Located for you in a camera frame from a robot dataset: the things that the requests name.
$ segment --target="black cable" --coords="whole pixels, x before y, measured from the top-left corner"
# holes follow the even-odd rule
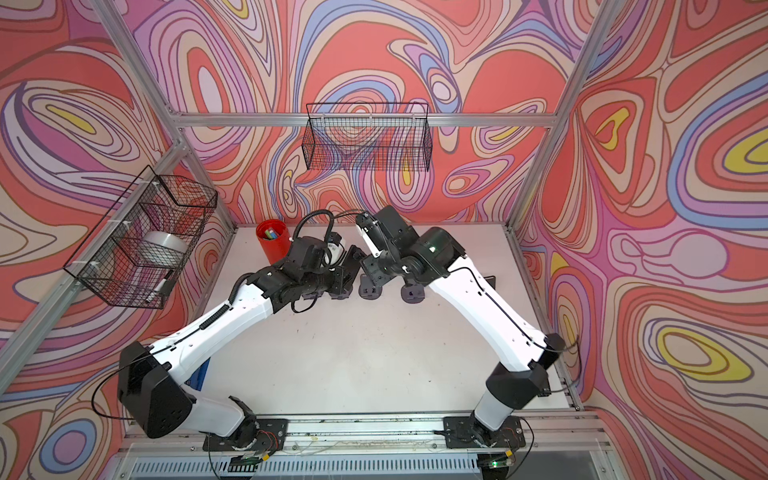
[[[533,429],[531,428],[531,424],[528,423],[528,420],[525,419],[525,417],[520,417],[520,420],[525,422],[525,424],[528,426],[528,429],[531,430],[531,444],[528,445],[528,451],[525,453],[525,457],[518,463],[518,466],[515,467],[514,470],[509,472],[509,475],[507,475],[507,478],[505,480],[509,480],[517,471],[520,469],[520,467],[523,466],[523,462],[525,462],[525,459],[528,458],[528,456],[531,454],[531,449],[533,448],[533,443],[536,441],[536,434],[533,433]]]
[[[496,300],[494,300],[494,299],[493,299],[493,297],[492,297],[492,296],[488,295],[488,292],[485,292],[485,296],[487,296],[489,299],[491,299],[491,301],[492,301],[492,302],[493,302],[493,303],[494,303],[494,304],[495,304],[495,305],[498,307],[498,309],[499,309],[499,310],[501,310],[501,311],[502,311],[502,313],[504,313],[504,314],[507,316],[507,318],[509,319],[509,321],[510,321],[510,322],[512,322],[512,324],[513,324],[513,325],[515,325],[516,327],[518,327],[518,330],[520,330],[520,333],[522,333],[522,334],[523,334],[523,336],[524,336],[525,338],[527,338],[527,339],[528,339],[528,341],[529,341],[529,342],[531,342],[531,344],[532,344],[532,345],[535,345],[535,346],[537,346],[538,348],[540,348],[540,349],[542,349],[542,350],[546,350],[547,352],[554,352],[554,353],[563,353],[563,352],[569,352],[569,351],[570,351],[570,350],[571,350],[571,349],[572,349],[574,346],[576,346],[576,342],[574,342],[574,343],[572,343],[571,345],[569,345],[569,346],[565,347],[565,348],[564,348],[564,349],[562,349],[562,350],[556,350],[556,349],[551,349],[551,348],[549,348],[548,346],[542,346],[542,345],[539,345],[538,343],[536,343],[536,342],[534,342],[534,341],[533,341],[533,338],[531,338],[531,336],[530,336],[530,335],[528,335],[528,333],[527,333],[525,330],[523,330],[523,329],[522,329],[522,327],[521,327],[521,326],[519,326],[519,325],[518,325],[518,323],[517,323],[517,322],[515,322],[515,321],[512,319],[512,317],[510,317],[510,316],[509,316],[509,314],[506,312],[506,310],[504,310],[504,309],[502,308],[502,306],[501,306],[501,305],[499,305],[499,304],[496,302]]]
[[[176,341],[176,342],[173,342],[173,343],[171,343],[170,345],[168,345],[168,346],[166,346],[166,347],[164,347],[164,348],[162,348],[162,349],[159,349],[159,350],[158,350],[158,351],[156,351],[156,352],[150,353],[150,354],[149,354],[149,356],[154,356],[154,355],[157,355],[157,354],[158,354],[158,353],[160,353],[160,352],[164,352],[164,351],[168,350],[169,348],[173,348],[173,347],[174,347],[174,346],[176,346],[178,343],[181,343],[181,342],[183,342],[184,340],[186,340],[186,339],[188,339],[190,336],[192,336],[194,333],[197,333],[197,332],[199,332],[199,331],[200,331],[200,329],[199,329],[199,328],[197,328],[197,329],[195,329],[195,330],[194,330],[192,333],[190,333],[189,335],[185,336],[183,339],[180,339],[180,340],[178,340],[178,341]],[[122,367],[120,367],[119,369],[117,369],[117,370],[115,370],[114,372],[112,372],[112,373],[110,373],[109,375],[107,375],[107,376],[106,376],[106,378],[104,378],[103,380],[101,380],[101,382],[100,382],[100,383],[99,383],[99,384],[96,386],[96,388],[94,389],[93,395],[91,395],[91,410],[93,410],[93,411],[94,411],[94,413],[95,413],[96,415],[99,415],[100,417],[103,417],[103,418],[105,418],[105,419],[112,419],[112,420],[134,420],[134,419],[133,419],[133,418],[131,418],[131,417],[116,417],[116,416],[112,416],[112,415],[107,415],[106,413],[101,413],[101,412],[99,412],[99,411],[96,409],[96,394],[98,393],[98,391],[99,391],[99,390],[101,390],[101,387],[102,387],[102,386],[104,386],[104,384],[105,384],[106,382],[108,382],[108,381],[109,381],[109,379],[111,379],[113,376],[115,376],[115,375],[117,375],[118,373],[120,373],[120,371],[121,371],[122,369],[126,369],[127,367],[129,367],[129,366],[133,365],[134,363],[138,363],[138,362],[140,362],[140,361],[142,361],[142,360],[144,360],[144,359],[146,359],[146,358],[147,358],[147,356],[142,356],[142,357],[140,357],[140,358],[137,358],[137,359],[133,360],[132,362],[130,362],[130,363],[126,364],[126,365],[123,365],[123,366],[122,366]]]
[[[229,305],[227,305],[227,304],[222,305],[221,307],[219,307],[218,310],[216,310],[216,312],[214,312],[213,315],[211,315],[208,318],[206,318],[200,324],[200,329],[201,330],[205,330],[206,328],[211,326],[211,324],[213,324],[213,322],[215,322],[216,320],[221,318],[225,313],[227,313],[230,310],[232,310],[232,303],[234,303],[235,299],[237,298],[238,290],[240,290],[240,287],[243,285],[243,282],[246,281],[248,279],[248,277],[251,276],[251,275],[253,275],[253,273],[244,273],[244,274],[240,275],[240,278],[238,278],[235,281],[235,284],[232,286],[232,291],[230,292],[230,296],[227,298],[227,303],[229,303]]]
[[[291,309],[291,310],[293,310],[293,312],[294,312],[294,313],[304,313],[304,312],[306,312],[307,310],[309,310],[310,308],[312,308],[313,306],[315,306],[315,303],[317,303],[317,299],[319,299],[319,296],[316,296],[316,297],[315,297],[315,298],[312,300],[312,303],[310,304],[310,306],[308,306],[308,307],[307,307],[307,308],[305,308],[304,310],[299,310],[299,311],[296,311],[296,307],[294,306],[294,304],[295,304],[296,302],[295,302],[295,301],[293,301],[293,302],[291,302],[291,303],[290,303],[290,309]]]
[[[328,243],[328,240],[330,239],[331,231],[333,230],[333,212],[331,210],[321,209],[321,210],[314,210],[313,212],[309,212],[303,219],[299,221],[299,224],[296,225],[296,228],[293,230],[293,239],[299,238],[299,232],[301,231],[301,227],[304,226],[306,222],[310,220],[312,217],[317,217],[318,215],[327,215],[328,216],[328,228],[326,228],[326,235],[324,238],[324,241]]]
[[[459,270],[468,270],[468,271],[469,271],[469,272],[472,274],[472,278],[474,278],[474,279],[475,279],[475,283],[477,283],[477,284],[478,284],[478,287],[480,287],[480,290],[482,290],[483,292],[485,292],[485,289],[482,287],[482,285],[480,285],[480,282],[478,281],[478,277],[476,277],[476,276],[475,276],[475,272],[473,272],[473,271],[472,271],[472,269],[471,269],[471,268],[469,268],[468,266],[460,266],[460,267],[459,267],[459,268],[457,268],[457,269],[454,269],[454,270],[448,270],[448,273],[454,273],[454,272],[458,272]]]
[[[581,368],[584,364],[581,362],[581,348],[580,348],[580,342],[579,342],[578,336],[576,337],[575,344],[576,344],[576,353],[578,354],[578,373],[576,374],[576,378],[571,380],[571,382],[566,384],[563,388],[559,390],[552,390],[550,393],[564,392],[565,390],[570,389],[573,385],[576,384],[576,382],[578,382],[581,379]]]
[[[369,211],[363,210],[362,208],[352,208],[352,209],[349,209],[349,210],[344,210],[343,212],[334,215],[333,218],[349,217],[350,215],[360,215],[360,214],[371,215],[371,213]]]
[[[214,467],[214,461],[210,457],[210,433],[206,433],[208,435],[208,463],[210,463],[210,470],[216,475],[216,478],[218,480],[221,480],[221,477],[219,476],[219,472],[216,471],[216,468]]]

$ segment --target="wiring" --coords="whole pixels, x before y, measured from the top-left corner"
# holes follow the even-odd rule
[[[562,350],[557,350],[557,349],[552,349],[552,348],[550,348],[550,347],[548,347],[548,346],[539,345],[538,343],[536,343],[536,342],[533,340],[533,338],[532,338],[530,335],[528,335],[528,332],[526,332],[525,330],[523,330],[523,329],[522,329],[522,327],[521,327],[521,326],[519,326],[519,325],[518,325],[518,323],[517,323],[517,322],[515,322],[515,321],[512,319],[512,317],[510,317],[510,316],[509,316],[509,314],[508,314],[508,313],[507,313],[507,312],[506,312],[506,311],[505,311],[505,310],[502,308],[502,306],[501,306],[501,305],[499,305],[499,304],[498,304],[498,302],[496,302],[496,300],[494,300],[494,298],[493,298],[492,296],[488,295],[488,292],[485,292],[485,296],[487,296],[489,299],[491,299],[491,301],[494,303],[494,305],[496,305],[496,306],[498,307],[498,309],[499,309],[499,310],[501,310],[501,311],[502,311],[502,313],[504,313],[504,315],[505,315],[505,316],[506,316],[506,317],[509,319],[509,321],[510,321],[510,322],[512,322],[512,324],[513,324],[513,325],[515,325],[516,327],[518,327],[518,330],[520,330],[520,333],[522,333],[522,334],[523,334],[523,336],[524,336],[525,338],[527,338],[527,339],[528,339],[528,341],[529,341],[529,342],[531,342],[531,344],[532,344],[532,345],[535,345],[535,346],[537,346],[538,348],[540,348],[540,349],[542,349],[542,350],[546,350],[547,352],[554,352],[554,353],[570,352],[570,351],[571,351],[571,349],[572,349],[572,348],[574,348],[574,347],[576,346],[576,342],[574,342],[574,343],[572,343],[571,345],[569,345],[569,346],[565,347],[565,348],[564,348],[564,349],[562,349]]]
[[[301,231],[301,227],[303,227],[304,224],[310,220],[310,218],[317,217],[318,215],[326,215],[328,217],[328,227],[326,228],[326,235],[323,238],[323,241],[325,241],[325,243],[328,243],[331,231],[333,231],[333,219],[335,217],[333,216],[333,212],[331,210],[326,210],[326,209],[309,212],[303,219],[301,219],[299,224],[296,225],[296,228],[293,230],[293,238],[294,239],[299,238],[299,232]]]
[[[525,457],[518,463],[518,465],[515,467],[514,470],[509,472],[509,475],[507,475],[506,480],[509,480],[517,471],[520,469],[520,467],[523,466],[523,463],[525,462],[525,459],[528,458],[528,456],[531,454],[531,449],[533,448],[533,444],[536,441],[536,434],[534,434],[533,429],[531,428],[531,424],[528,423],[528,420],[525,419],[525,417],[520,417],[520,420],[525,422],[525,424],[528,426],[528,429],[531,430],[531,443],[528,445],[528,451],[525,453]]]
[[[217,472],[216,468],[214,467],[214,461],[210,457],[210,433],[206,433],[206,435],[208,435],[208,463],[210,463],[210,470],[214,473],[214,475],[216,475],[218,480],[221,480],[219,472]]]
[[[578,373],[576,374],[576,378],[571,380],[570,383],[568,383],[566,386],[559,390],[552,390],[550,393],[560,393],[564,392],[565,390],[570,389],[573,385],[576,384],[581,379],[581,369],[583,368],[584,363],[581,362],[581,342],[579,341],[579,337],[576,336],[576,341],[574,342],[576,345],[576,354],[578,355]]]
[[[304,310],[296,310],[296,302],[293,301],[293,302],[290,303],[290,309],[293,310],[294,313],[304,313],[307,310],[309,310],[310,308],[312,308],[313,306],[315,306],[315,303],[317,303],[317,299],[319,299],[319,296],[316,296],[315,298],[313,298],[312,299],[312,303],[310,304],[310,306],[308,306]]]
[[[96,409],[96,394],[99,392],[99,390],[101,390],[101,387],[102,387],[102,386],[104,386],[104,384],[105,384],[106,382],[108,382],[108,381],[109,381],[109,379],[111,379],[113,376],[115,376],[115,375],[117,375],[118,373],[120,373],[120,371],[121,371],[121,370],[123,370],[123,369],[126,369],[127,367],[129,367],[129,366],[133,365],[134,363],[138,363],[138,362],[141,362],[142,360],[145,360],[145,359],[147,359],[147,358],[148,358],[148,357],[150,357],[150,356],[155,356],[155,355],[157,355],[157,354],[158,354],[158,353],[160,353],[160,352],[164,352],[164,351],[166,351],[166,350],[168,350],[168,349],[170,349],[170,348],[173,348],[173,347],[174,347],[174,346],[176,346],[178,343],[181,343],[181,342],[183,342],[184,340],[188,339],[190,336],[192,336],[193,334],[195,334],[195,333],[197,333],[197,332],[199,332],[199,331],[200,331],[200,328],[197,328],[197,329],[195,329],[194,331],[192,331],[191,333],[189,333],[188,335],[186,335],[186,336],[185,336],[183,339],[179,339],[179,340],[177,340],[176,342],[173,342],[173,343],[171,343],[169,346],[166,346],[166,347],[165,347],[165,348],[163,348],[163,349],[159,349],[159,350],[158,350],[158,351],[156,351],[156,352],[152,352],[152,353],[150,353],[148,356],[142,356],[142,357],[139,357],[139,358],[137,358],[137,359],[133,360],[132,362],[130,362],[130,363],[126,364],[126,365],[123,365],[122,367],[120,367],[119,369],[117,369],[117,370],[115,370],[114,372],[110,373],[109,375],[107,375],[107,377],[106,377],[106,378],[104,378],[103,380],[101,380],[101,382],[99,382],[99,384],[98,384],[98,385],[96,386],[96,388],[94,389],[93,395],[91,395],[91,410],[93,410],[93,411],[94,411],[94,413],[95,413],[96,415],[99,415],[100,417],[103,417],[103,418],[105,418],[105,419],[112,419],[112,420],[134,420],[134,419],[133,419],[133,418],[131,418],[131,417],[116,417],[116,416],[112,416],[112,415],[107,415],[106,413],[101,413],[101,412],[99,412],[99,411]]]
[[[360,215],[360,214],[371,215],[371,213],[369,211],[363,210],[362,208],[352,208],[352,209],[349,209],[349,210],[344,210],[343,212],[334,215],[333,218],[350,217],[352,215]]]
[[[482,285],[480,285],[480,282],[478,281],[478,277],[475,276],[475,272],[473,272],[472,269],[469,268],[468,266],[460,266],[459,268],[456,268],[454,270],[448,270],[448,273],[458,272],[459,270],[467,270],[468,272],[470,272],[472,274],[472,278],[475,279],[475,283],[477,283],[477,286],[480,287],[481,291],[485,292],[485,289],[482,287]]]
[[[512,319],[512,317],[509,316],[509,314],[502,308],[501,305],[498,304],[498,302],[496,302],[496,300],[494,300],[494,298],[492,296],[488,295],[488,292],[486,292],[485,289],[482,287],[482,285],[478,281],[478,277],[475,275],[475,272],[473,272],[471,268],[469,268],[468,266],[460,266],[459,268],[455,268],[454,270],[448,270],[448,273],[458,272],[459,270],[467,270],[468,272],[470,272],[472,274],[472,278],[475,279],[475,283],[480,288],[480,290],[483,293],[485,293],[485,296],[487,296],[489,299],[491,299],[491,301],[498,307],[498,309],[501,310],[502,313],[504,313],[506,315],[506,317],[509,319],[510,322],[512,322],[516,327],[518,327],[518,330],[520,330],[520,333],[522,333],[523,336],[525,338],[527,338],[528,341],[531,342],[533,345],[536,345],[538,348],[540,348],[542,350],[546,350],[548,352],[555,352],[555,353],[569,352],[574,346],[577,346],[577,343],[574,342],[572,345],[565,347],[563,350],[556,350],[556,349],[549,348],[548,346],[541,346],[538,343],[534,342],[533,338],[531,338],[531,336],[528,335],[528,332],[523,330],[522,327],[520,327],[518,325],[518,323],[515,322]]]

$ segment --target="roll of tape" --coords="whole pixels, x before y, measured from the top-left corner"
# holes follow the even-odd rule
[[[152,248],[148,243],[160,245],[166,249]],[[166,268],[179,266],[184,254],[187,252],[187,244],[176,235],[168,232],[152,230],[144,235],[143,243],[139,248],[139,254],[149,263]]]

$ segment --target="swirl pattern backdrop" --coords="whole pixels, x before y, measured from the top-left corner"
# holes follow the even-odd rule
[[[768,4],[632,0],[515,225],[630,478],[768,478]]]
[[[123,18],[177,111],[306,112],[425,101],[437,113],[552,112],[593,2],[147,1]],[[238,223],[387,204],[411,221],[500,222],[543,128],[435,129],[432,169],[307,171],[301,128],[189,128]]]
[[[0,348],[123,189],[169,148],[87,0],[0,2]],[[180,164],[177,174],[189,175]],[[223,249],[217,217],[163,311],[84,291],[0,397],[0,478],[97,478],[124,436],[91,411],[123,346],[186,324]],[[120,415],[110,381],[97,396]]]

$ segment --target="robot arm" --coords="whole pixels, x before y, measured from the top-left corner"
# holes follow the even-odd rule
[[[362,268],[374,286],[395,276],[402,276],[406,284],[428,286],[461,312],[498,355],[500,363],[486,380],[487,391],[473,412],[473,432],[488,445],[491,432],[548,384],[546,369],[564,351],[565,342],[522,319],[442,228],[419,236],[392,207],[376,215],[360,214],[356,222],[373,252],[363,259]]]
[[[118,399],[150,438],[193,429],[218,435],[234,448],[247,447],[258,430],[248,407],[234,397],[212,399],[184,382],[245,329],[289,304],[293,308],[302,296],[348,297],[364,256],[354,246],[344,251],[341,236],[330,228],[324,240],[294,238],[285,258],[242,275],[229,298],[210,312],[149,347],[139,342],[125,347]]]
[[[227,301],[147,348],[134,342],[123,350],[118,399],[147,436],[194,429],[218,435],[234,448],[246,448],[258,431],[248,407],[235,397],[209,398],[184,382],[246,328],[289,303],[293,308],[302,296],[327,291],[332,298],[348,297],[362,266],[376,286],[395,276],[428,286],[491,345],[500,363],[486,380],[487,391],[473,412],[472,433],[492,444],[491,433],[547,385],[546,369],[564,349],[562,338],[545,335],[525,322],[445,230],[433,227],[419,236],[392,207],[376,215],[360,214],[356,224],[371,255],[365,257],[357,247],[343,252],[341,237],[331,226],[324,240],[295,233],[286,258],[243,275]]]

